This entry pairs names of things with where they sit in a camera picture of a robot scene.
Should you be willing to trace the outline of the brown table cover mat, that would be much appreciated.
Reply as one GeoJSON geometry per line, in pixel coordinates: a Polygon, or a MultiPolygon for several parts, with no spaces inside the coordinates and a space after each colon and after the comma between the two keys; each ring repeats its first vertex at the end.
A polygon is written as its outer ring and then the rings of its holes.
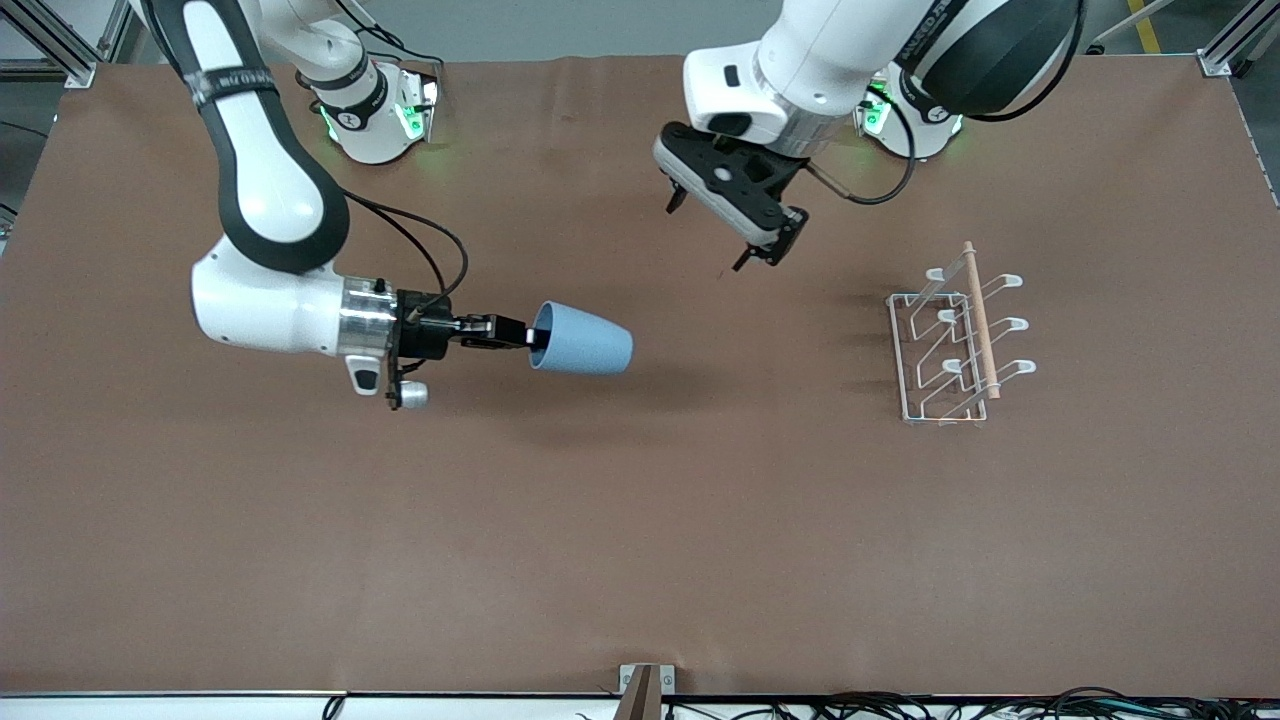
{"type": "Polygon", "coordinates": [[[1233,87],[1078,60],[897,200],[777,268],[669,187],[649,129],[600,229],[539,196],[567,151],[457,64],[445,146],[342,184],[448,225],[462,313],[626,325],[627,373],[453,348],[426,409],[335,359],[214,343],[220,234],[169,69],[67,94],[0,259],[0,691],[594,691],[1280,697],[1280,211],[1233,87]],[[1037,363],[982,425],[899,413],[884,299],[972,241],[1037,363]]]}

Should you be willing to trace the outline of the aluminium frame post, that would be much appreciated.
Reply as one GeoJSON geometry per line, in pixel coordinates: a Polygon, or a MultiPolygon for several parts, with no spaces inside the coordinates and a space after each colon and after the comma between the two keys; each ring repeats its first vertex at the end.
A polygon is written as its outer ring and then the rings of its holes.
{"type": "Polygon", "coordinates": [[[129,0],[0,0],[0,81],[88,88],[133,24],[129,0]]]}
{"type": "Polygon", "coordinates": [[[1245,77],[1270,45],[1280,37],[1280,0],[1248,3],[1196,51],[1204,77],[1245,77]]]}

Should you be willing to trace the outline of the metal table edge bracket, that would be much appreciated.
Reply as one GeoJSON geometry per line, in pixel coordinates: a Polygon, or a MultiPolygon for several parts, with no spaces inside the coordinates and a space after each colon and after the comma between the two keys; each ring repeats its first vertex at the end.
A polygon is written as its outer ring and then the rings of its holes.
{"type": "Polygon", "coordinates": [[[673,664],[620,665],[620,700],[613,720],[671,720],[666,701],[676,692],[676,679],[673,664]]]}

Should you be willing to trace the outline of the blue plastic cup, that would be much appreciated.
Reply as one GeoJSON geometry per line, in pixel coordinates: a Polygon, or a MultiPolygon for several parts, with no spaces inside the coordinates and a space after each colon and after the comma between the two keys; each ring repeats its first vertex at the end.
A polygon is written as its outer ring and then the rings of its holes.
{"type": "Polygon", "coordinates": [[[634,356],[630,331],[568,305],[544,302],[531,331],[529,364],[536,372],[618,375],[634,356]]]}

